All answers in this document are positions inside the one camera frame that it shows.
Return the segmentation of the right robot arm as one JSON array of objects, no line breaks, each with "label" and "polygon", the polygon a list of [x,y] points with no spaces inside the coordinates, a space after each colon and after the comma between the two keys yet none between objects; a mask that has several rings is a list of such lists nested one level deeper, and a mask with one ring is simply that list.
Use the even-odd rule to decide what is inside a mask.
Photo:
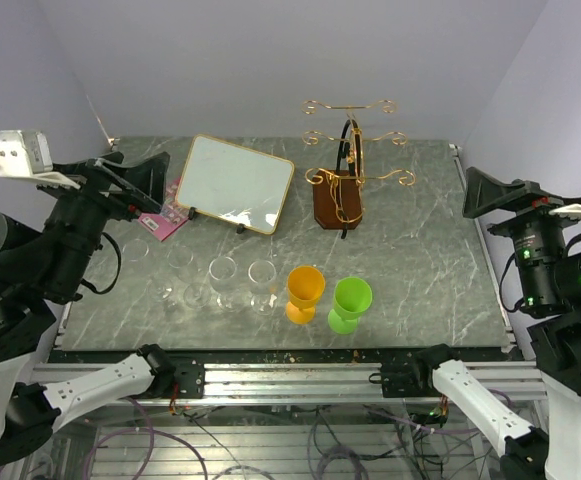
[{"label": "right robot arm", "polygon": [[581,252],[564,230],[581,221],[581,197],[550,194],[533,181],[501,182],[477,168],[466,172],[463,214],[495,210],[509,218],[489,227],[514,246],[522,299],[531,316],[536,367],[548,401],[547,429],[516,415],[484,387],[447,345],[417,355],[412,387],[454,403],[495,448],[508,479],[581,479]]}]

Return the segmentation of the gold framed whiteboard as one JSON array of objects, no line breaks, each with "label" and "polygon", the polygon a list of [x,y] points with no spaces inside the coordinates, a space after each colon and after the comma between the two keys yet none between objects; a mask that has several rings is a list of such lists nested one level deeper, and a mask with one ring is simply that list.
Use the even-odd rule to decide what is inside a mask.
[{"label": "gold framed whiteboard", "polygon": [[175,195],[178,205],[265,235],[276,231],[293,162],[199,134]]}]

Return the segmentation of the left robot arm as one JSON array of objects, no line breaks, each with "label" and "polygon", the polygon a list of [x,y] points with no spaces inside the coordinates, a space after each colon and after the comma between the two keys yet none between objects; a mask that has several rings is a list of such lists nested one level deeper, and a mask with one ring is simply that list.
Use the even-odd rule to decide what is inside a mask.
[{"label": "left robot arm", "polygon": [[175,365],[163,349],[144,345],[110,367],[65,382],[26,384],[19,376],[55,323],[53,305],[80,299],[84,275],[110,221],[159,213],[170,163],[161,152],[127,166],[123,155],[63,164],[64,186],[44,185],[55,200],[42,230],[0,213],[0,467],[43,446],[72,420],[111,401],[162,397]]}]

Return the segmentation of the pink card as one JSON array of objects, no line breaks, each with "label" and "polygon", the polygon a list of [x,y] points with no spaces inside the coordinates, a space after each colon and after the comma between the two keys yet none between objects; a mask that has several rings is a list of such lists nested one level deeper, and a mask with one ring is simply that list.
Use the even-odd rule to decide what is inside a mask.
[{"label": "pink card", "polygon": [[188,209],[178,204],[176,194],[180,179],[166,186],[162,209],[159,214],[141,214],[139,224],[160,242],[165,241],[188,221]]}]

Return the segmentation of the green wine glass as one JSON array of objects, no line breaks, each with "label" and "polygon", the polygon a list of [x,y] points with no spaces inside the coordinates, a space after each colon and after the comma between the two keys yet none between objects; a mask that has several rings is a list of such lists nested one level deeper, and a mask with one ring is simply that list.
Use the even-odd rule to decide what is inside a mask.
[{"label": "green wine glass", "polygon": [[328,313],[328,324],[337,334],[353,333],[359,319],[373,301],[371,286],[362,278],[346,277],[339,280],[334,289],[333,305]]}]

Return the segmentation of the orange wine glass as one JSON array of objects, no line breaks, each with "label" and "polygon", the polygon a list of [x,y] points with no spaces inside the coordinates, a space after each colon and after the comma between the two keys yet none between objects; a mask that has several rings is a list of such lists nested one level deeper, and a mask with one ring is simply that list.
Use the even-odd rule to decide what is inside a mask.
[{"label": "orange wine glass", "polygon": [[286,282],[287,318],[298,325],[310,323],[316,314],[316,305],[324,293],[325,286],[325,277],[316,267],[304,265],[293,269]]}]

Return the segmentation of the clear wine glass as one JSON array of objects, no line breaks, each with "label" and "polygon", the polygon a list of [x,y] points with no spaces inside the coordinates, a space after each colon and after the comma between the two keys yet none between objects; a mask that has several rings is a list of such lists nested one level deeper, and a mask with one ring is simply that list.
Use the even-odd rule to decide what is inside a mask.
[{"label": "clear wine glass", "polygon": [[250,305],[259,315],[271,315],[277,300],[277,271],[269,260],[256,260],[248,268]]},{"label": "clear wine glass", "polygon": [[157,302],[172,299],[174,287],[170,280],[161,278],[154,270],[150,256],[150,247],[145,240],[129,240],[122,249],[123,259],[129,265],[129,271],[145,287],[146,294]]},{"label": "clear wine glass", "polygon": [[200,310],[208,305],[210,288],[202,282],[197,257],[187,246],[175,246],[168,254],[168,263],[184,284],[183,301],[188,308]]},{"label": "clear wine glass", "polygon": [[217,305],[225,311],[237,311],[242,307],[239,291],[238,268],[228,256],[213,259],[208,268],[211,287],[217,294]]}]

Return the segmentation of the aluminium rail frame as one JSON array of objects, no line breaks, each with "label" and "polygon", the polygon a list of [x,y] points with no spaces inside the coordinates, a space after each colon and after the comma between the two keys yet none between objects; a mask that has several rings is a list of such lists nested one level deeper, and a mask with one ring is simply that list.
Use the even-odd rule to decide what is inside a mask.
[{"label": "aluminium rail frame", "polygon": [[[384,403],[431,401],[437,395],[415,377],[418,348],[326,350],[167,350],[182,370],[201,365],[203,396],[180,394],[184,405]],[[32,370],[32,381],[67,381],[117,363],[126,351],[60,351]],[[469,347],[457,355],[486,388],[513,401],[545,399],[531,361],[497,348]]]}]

